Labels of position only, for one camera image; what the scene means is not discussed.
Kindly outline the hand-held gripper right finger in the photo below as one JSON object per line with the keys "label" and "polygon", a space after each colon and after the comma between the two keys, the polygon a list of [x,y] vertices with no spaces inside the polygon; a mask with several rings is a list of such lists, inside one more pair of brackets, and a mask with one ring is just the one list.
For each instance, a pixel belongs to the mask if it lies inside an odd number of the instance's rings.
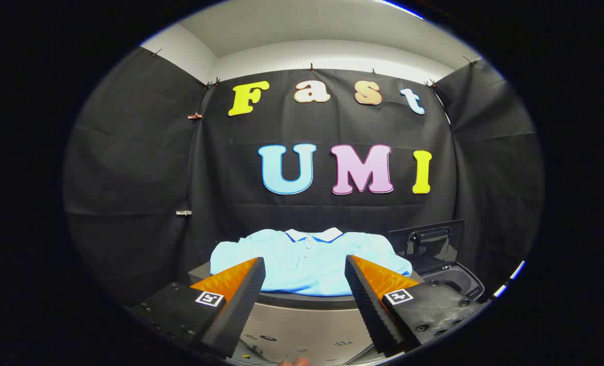
{"label": "hand-held gripper right finger", "polygon": [[348,255],[345,278],[378,353],[390,357],[421,347],[465,324],[481,303],[444,282],[407,278]]}

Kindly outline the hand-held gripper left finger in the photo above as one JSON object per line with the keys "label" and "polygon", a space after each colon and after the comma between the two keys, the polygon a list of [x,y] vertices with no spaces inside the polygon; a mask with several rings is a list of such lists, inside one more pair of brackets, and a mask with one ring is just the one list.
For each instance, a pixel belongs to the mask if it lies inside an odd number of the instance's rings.
{"label": "hand-held gripper left finger", "polygon": [[255,257],[193,285],[169,283],[128,308],[128,313],[183,350],[228,358],[264,280],[264,259]]}

